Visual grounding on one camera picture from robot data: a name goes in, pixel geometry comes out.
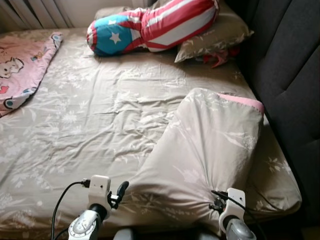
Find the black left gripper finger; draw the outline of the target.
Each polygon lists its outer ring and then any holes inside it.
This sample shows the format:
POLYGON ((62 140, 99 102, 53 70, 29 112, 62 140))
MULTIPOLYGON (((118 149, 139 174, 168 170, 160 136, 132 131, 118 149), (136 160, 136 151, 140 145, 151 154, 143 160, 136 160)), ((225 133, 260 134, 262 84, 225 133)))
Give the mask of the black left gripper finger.
POLYGON ((121 203, 124 195, 126 194, 126 190, 128 189, 130 183, 128 181, 124 181, 119 185, 118 190, 115 194, 115 203, 121 203))

